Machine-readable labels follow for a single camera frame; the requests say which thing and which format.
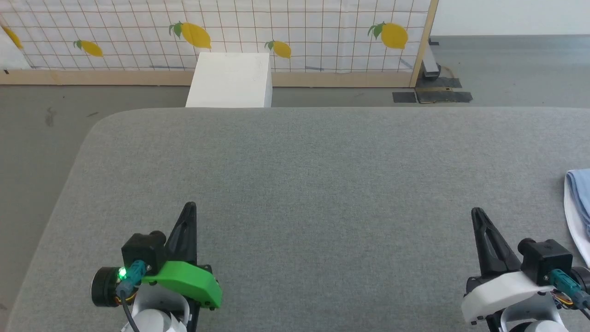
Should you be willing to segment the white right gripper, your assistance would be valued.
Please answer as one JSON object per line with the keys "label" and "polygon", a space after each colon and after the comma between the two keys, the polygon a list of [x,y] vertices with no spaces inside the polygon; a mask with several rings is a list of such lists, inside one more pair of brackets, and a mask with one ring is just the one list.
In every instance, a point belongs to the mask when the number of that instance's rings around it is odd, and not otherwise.
{"label": "white right gripper", "polygon": [[537,285],[520,271],[519,258],[482,208],[472,208],[471,217],[481,277],[496,278],[476,286],[463,298],[461,311],[466,323],[554,289]]}

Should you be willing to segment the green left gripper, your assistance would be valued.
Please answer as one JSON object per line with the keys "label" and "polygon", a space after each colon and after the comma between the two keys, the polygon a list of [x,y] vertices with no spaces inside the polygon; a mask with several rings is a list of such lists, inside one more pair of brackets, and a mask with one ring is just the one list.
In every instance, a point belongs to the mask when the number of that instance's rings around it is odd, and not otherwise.
{"label": "green left gripper", "polygon": [[166,257],[156,275],[146,275],[143,283],[156,282],[168,290],[191,298],[204,308],[219,309],[223,291],[215,276],[197,265],[197,208],[187,202],[165,244]]}

